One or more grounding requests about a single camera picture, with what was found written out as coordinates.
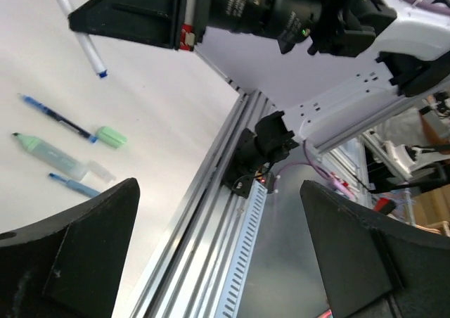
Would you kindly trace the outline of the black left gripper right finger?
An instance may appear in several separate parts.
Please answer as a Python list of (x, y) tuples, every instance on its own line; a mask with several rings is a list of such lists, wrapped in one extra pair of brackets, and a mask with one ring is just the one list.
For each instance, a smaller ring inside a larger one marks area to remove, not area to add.
[(334, 317), (448, 317), (449, 238), (305, 181), (300, 196)]

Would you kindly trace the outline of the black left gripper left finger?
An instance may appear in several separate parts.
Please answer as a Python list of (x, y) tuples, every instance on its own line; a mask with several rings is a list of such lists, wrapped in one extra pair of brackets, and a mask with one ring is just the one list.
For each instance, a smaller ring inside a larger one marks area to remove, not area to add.
[(1, 234), (2, 317), (111, 317), (139, 206), (135, 178)]

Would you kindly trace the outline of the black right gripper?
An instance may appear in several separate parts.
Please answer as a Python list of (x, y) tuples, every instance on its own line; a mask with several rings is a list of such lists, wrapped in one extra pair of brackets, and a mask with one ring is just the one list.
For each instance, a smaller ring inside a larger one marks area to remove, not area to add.
[(210, 4), (211, 0), (88, 0), (69, 14), (69, 27), (73, 32), (194, 51), (203, 42)]

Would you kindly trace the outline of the light blue pen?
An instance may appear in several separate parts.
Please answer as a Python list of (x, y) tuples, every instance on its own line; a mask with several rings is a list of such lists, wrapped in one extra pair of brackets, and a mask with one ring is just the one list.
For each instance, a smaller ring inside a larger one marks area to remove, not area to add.
[(85, 184), (82, 184), (72, 179), (66, 179), (55, 173), (49, 173), (49, 178), (62, 185), (65, 185), (70, 190), (73, 190), (89, 198), (97, 197), (101, 193), (100, 191), (97, 191)]

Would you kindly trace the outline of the clear pen cap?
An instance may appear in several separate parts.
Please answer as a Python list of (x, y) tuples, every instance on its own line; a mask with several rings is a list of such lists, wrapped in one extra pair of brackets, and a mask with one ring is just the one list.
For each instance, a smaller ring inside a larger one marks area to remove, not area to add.
[(89, 161), (86, 166), (89, 171), (95, 174), (97, 177), (102, 179), (104, 182), (109, 183), (116, 180), (115, 175), (113, 175), (109, 170), (107, 170), (104, 166), (100, 165), (95, 161)]

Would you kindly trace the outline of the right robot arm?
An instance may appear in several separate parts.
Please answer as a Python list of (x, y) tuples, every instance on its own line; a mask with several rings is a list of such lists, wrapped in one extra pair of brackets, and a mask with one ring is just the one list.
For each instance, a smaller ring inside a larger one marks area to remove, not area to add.
[(268, 188), (264, 167), (292, 151), (325, 153), (357, 132), (449, 83), (445, 0), (88, 0), (68, 17), (73, 32), (194, 51), (207, 29), (278, 44), (282, 54), (356, 58), (369, 68), (295, 107), (241, 92), (185, 195), (133, 317), (232, 317), (253, 252)]

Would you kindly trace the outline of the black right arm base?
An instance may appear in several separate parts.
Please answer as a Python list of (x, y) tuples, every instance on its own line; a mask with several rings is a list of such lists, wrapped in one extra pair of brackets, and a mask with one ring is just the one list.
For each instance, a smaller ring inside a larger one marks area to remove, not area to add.
[(245, 128), (240, 133), (221, 179), (232, 193), (247, 198), (254, 180), (266, 185), (274, 164), (285, 160), (300, 145), (294, 140), (294, 131), (286, 127), (284, 115), (277, 110), (258, 121), (254, 130)]

